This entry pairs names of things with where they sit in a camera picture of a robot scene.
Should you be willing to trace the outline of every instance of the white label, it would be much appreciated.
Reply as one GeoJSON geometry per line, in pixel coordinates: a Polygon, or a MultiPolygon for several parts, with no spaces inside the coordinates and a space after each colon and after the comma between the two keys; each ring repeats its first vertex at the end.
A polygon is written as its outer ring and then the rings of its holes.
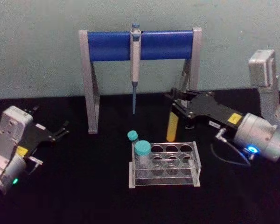
{"type": "Polygon", "coordinates": [[[217,129],[220,129],[220,127],[221,127],[219,124],[212,122],[211,120],[209,121],[209,125],[217,128],[217,129]]]}
{"type": "Polygon", "coordinates": [[[36,124],[35,126],[38,127],[38,128],[40,128],[40,129],[42,129],[42,130],[45,130],[45,129],[46,129],[44,126],[42,126],[42,125],[40,125],[40,124],[36,124]]]}

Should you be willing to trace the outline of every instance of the pipette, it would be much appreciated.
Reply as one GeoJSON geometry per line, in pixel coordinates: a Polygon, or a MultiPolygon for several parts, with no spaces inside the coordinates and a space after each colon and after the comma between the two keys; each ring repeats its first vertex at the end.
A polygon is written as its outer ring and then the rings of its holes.
{"type": "Polygon", "coordinates": [[[138,23],[132,24],[131,34],[131,81],[133,86],[133,114],[136,113],[136,93],[139,81],[139,63],[141,57],[141,30],[138,23]]]}

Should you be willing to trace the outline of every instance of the blue led light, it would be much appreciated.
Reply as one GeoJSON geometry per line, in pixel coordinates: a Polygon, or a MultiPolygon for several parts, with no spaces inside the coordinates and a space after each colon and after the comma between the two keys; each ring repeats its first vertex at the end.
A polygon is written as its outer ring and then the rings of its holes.
{"type": "Polygon", "coordinates": [[[250,153],[258,153],[258,149],[254,146],[248,146],[247,149],[250,153]]]}

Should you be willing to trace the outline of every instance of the test tube rack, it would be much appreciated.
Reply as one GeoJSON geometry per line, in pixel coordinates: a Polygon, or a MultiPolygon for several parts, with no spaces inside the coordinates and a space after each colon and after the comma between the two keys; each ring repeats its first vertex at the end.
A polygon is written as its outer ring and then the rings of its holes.
{"type": "Polygon", "coordinates": [[[129,163],[129,188],[147,185],[200,187],[201,163],[196,142],[152,143],[146,163],[139,165],[132,144],[129,163]]]}

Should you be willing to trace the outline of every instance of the green led light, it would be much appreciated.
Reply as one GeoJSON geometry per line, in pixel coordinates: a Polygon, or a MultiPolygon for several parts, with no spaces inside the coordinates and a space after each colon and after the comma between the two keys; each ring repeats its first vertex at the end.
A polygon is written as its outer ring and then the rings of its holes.
{"type": "Polygon", "coordinates": [[[13,184],[16,184],[18,181],[18,178],[15,178],[13,184]]]}

